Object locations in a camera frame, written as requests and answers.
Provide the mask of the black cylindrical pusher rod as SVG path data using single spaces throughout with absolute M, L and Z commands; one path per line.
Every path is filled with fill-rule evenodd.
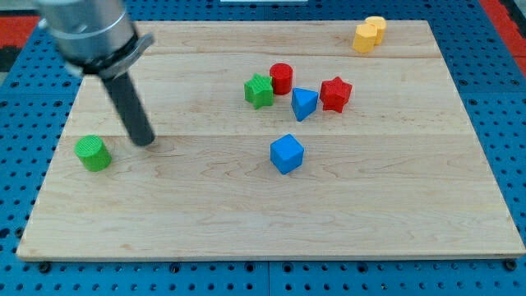
M 103 83 L 131 142 L 136 146 L 151 144 L 155 134 L 128 73 L 105 78 Z

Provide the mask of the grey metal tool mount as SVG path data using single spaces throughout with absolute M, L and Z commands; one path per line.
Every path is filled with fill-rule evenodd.
M 102 79 L 113 79 L 126 72 L 154 42 L 152 33 L 141 37 L 134 34 L 122 48 L 108 56 L 83 62 L 66 60 L 65 68 L 73 76 L 96 75 Z

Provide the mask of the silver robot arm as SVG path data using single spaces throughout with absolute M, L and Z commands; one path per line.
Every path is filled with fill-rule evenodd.
M 99 77 L 137 146 L 148 146 L 155 133 L 129 68 L 154 43 L 140 36 L 119 0 L 36 0 L 39 27 L 54 38 L 69 71 Z

